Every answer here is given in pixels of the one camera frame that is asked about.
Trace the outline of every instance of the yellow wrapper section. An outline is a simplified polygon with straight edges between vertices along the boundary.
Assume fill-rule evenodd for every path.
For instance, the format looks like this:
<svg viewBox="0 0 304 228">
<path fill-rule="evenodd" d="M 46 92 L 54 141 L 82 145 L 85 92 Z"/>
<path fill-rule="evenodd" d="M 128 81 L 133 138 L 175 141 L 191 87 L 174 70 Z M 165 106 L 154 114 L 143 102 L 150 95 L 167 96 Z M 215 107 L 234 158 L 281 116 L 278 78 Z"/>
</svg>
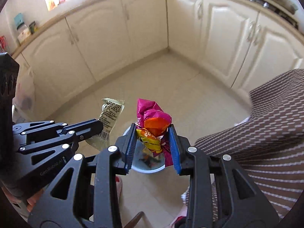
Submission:
<svg viewBox="0 0 304 228">
<path fill-rule="evenodd" d="M 155 153 L 161 153 L 162 148 L 161 144 L 156 137 L 151 134 L 145 128 L 138 128 L 136 129 L 137 137 L 145 144 L 145 146 L 151 151 Z"/>
</svg>

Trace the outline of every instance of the pink plastic wrapper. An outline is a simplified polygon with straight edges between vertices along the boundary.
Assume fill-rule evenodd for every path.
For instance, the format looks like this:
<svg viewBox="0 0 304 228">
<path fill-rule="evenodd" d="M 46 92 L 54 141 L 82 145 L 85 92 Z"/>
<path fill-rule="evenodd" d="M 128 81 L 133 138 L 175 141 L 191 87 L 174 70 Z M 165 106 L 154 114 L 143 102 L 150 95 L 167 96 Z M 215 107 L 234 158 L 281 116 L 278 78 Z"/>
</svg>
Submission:
<svg viewBox="0 0 304 228">
<path fill-rule="evenodd" d="M 162 136 L 161 148 L 165 156 L 165 167 L 173 165 L 172 156 L 166 132 L 172 118 L 169 114 L 163 112 L 155 101 L 138 99 L 137 101 L 137 128 L 145 128 L 155 137 Z"/>
</svg>

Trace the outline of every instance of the cabinet door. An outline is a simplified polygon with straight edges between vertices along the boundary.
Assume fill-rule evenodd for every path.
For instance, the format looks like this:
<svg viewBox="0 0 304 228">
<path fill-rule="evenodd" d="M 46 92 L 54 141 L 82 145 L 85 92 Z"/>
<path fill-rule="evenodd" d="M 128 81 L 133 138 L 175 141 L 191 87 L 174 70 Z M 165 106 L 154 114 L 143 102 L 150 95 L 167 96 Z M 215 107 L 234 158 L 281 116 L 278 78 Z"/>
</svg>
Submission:
<svg viewBox="0 0 304 228">
<path fill-rule="evenodd" d="M 135 61 L 168 47 L 166 0 L 122 0 Z"/>
<path fill-rule="evenodd" d="M 277 22 L 259 15 L 256 33 L 232 89 L 250 103 L 249 92 L 288 70 L 304 68 L 304 46 Z"/>
<path fill-rule="evenodd" d="M 258 12 L 230 0 L 203 0 L 199 65 L 231 87 L 249 49 Z"/>
<path fill-rule="evenodd" d="M 169 46 L 197 62 L 202 21 L 202 0 L 167 0 Z"/>
<path fill-rule="evenodd" d="M 44 92 L 44 99 L 48 101 L 42 116 L 47 117 L 94 84 L 65 20 L 42 33 L 22 54 L 32 67 L 35 86 Z"/>
<path fill-rule="evenodd" d="M 96 80 L 132 62 L 121 0 L 107 0 L 66 18 Z"/>
</svg>

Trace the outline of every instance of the barcode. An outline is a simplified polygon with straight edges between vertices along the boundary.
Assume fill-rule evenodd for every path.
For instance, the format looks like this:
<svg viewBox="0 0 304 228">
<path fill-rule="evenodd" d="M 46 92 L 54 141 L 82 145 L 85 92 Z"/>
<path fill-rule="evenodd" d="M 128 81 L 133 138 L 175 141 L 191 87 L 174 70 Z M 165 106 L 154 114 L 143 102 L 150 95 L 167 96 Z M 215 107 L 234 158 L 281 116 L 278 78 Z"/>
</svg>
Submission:
<svg viewBox="0 0 304 228">
<path fill-rule="evenodd" d="M 107 132 L 101 132 L 100 136 L 104 140 L 108 140 L 109 139 L 109 134 Z"/>
</svg>

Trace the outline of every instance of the cabinet handle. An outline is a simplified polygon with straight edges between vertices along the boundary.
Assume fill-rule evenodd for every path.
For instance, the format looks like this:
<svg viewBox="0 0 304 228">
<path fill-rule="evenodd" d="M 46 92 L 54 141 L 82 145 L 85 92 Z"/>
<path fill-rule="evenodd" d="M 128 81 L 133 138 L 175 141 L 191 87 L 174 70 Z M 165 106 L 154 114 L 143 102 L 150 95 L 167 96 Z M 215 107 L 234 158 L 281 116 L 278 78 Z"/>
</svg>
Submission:
<svg viewBox="0 0 304 228">
<path fill-rule="evenodd" d="M 129 12 L 127 10 L 127 5 L 125 5 L 125 15 L 126 15 L 126 19 L 129 20 L 130 19 L 130 15 L 129 15 Z"/>
<path fill-rule="evenodd" d="M 254 39 L 254 44 L 255 45 L 258 45 L 258 43 L 260 42 L 260 33 L 261 33 L 261 26 L 258 25 L 257 26 L 257 32 L 256 32 L 256 35 L 255 35 L 255 39 Z"/>
<path fill-rule="evenodd" d="M 74 44 L 74 39 L 73 39 L 71 31 L 69 29 L 66 29 L 65 31 L 69 36 L 69 41 L 71 42 L 71 45 L 73 45 Z"/>
<path fill-rule="evenodd" d="M 203 6 L 202 3 L 199 3 L 199 7 L 197 9 L 197 18 L 201 20 L 203 18 Z"/>
<path fill-rule="evenodd" d="M 249 27 L 249 33 L 248 33 L 248 38 L 247 38 L 247 41 L 250 42 L 252 40 L 252 37 L 253 37 L 253 29 L 254 29 L 254 21 L 252 21 L 250 23 L 250 27 Z"/>
<path fill-rule="evenodd" d="M 76 40 L 76 42 L 79 42 L 79 38 L 78 38 L 78 35 L 77 33 L 75 32 L 75 27 L 71 26 L 71 31 L 72 31 L 72 35 L 74 37 L 74 39 Z"/>
</svg>

